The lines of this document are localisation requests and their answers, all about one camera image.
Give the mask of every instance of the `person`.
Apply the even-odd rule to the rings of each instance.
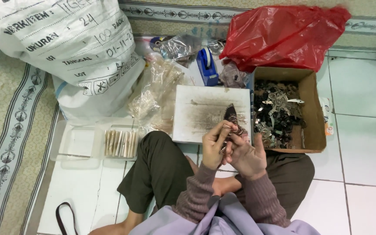
[[[252,147],[230,135],[232,126],[222,121],[203,136],[199,168],[166,133],[147,134],[138,146],[136,162],[117,189],[129,206],[126,220],[90,235],[318,235],[309,224],[290,221],[314,176],[310,158],[304,154],[267,156],[259,133]],[[215,179],[223,161],[220,149],[228,136],[232,145],[226,160],[239,174]],[[159,211],[143,222],[153,196]]]

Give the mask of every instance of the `red plastic bag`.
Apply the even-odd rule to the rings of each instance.
[[[230,22],[220,59],[229,57],[239,70],[256,66],[318,71],[326,51],[345,31],[347,9],[265,6],[236,15]]]

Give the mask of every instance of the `black strap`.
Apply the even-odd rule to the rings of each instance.
[[[69,203],[67,203],[67,202],[64,202],[64,203],[60,204],[60,205],[56,208],[56,220],[58,221],[58,225],[59,225],[60,231],[62,232],[62,235],[68,235],[68,234],[66,233],[65,226],[63,226],[63,222],[62,222],[62,219],[60,218],[60,214],[59,214],[59,208],[60,208],[60,206],[62,206],[62,205],[69,206],[70,211],[72,211],[72,216],[74,217],[74,229],[75,229],[75,234],[78,235],[78,231],[76,231],[76,223],[75,223],[75,214],[74,214],[74,210],[72,210],[71,205],[70,205]]]

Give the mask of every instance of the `brown knit sleeve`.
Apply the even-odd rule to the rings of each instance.
[[[246,210],[256,223],[265,223],[288,227],[285,209],[279,204],[277,192],[268,174],[253,181],[241,181],[246,197]]]
[[[197,173],[187,178],[187,190],[180,193],[172,210],[186,220],[199,223],[208,212],[207,202],[214,193],[216,171],[201,163]]]

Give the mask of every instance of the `olive green pants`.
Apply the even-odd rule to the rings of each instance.
[[[138,146],[138,158],[118,186],[135,213],[146,212],[153,195],[158,208],[174,205],[186,190],[186,178],[194,175],[184,153],[164,132],[147,134]],[[267,153],[267,172],[280,204],[291,218],[306,196],[314,166],[305,154]],[[242,189],[236,195],[244,200]]]

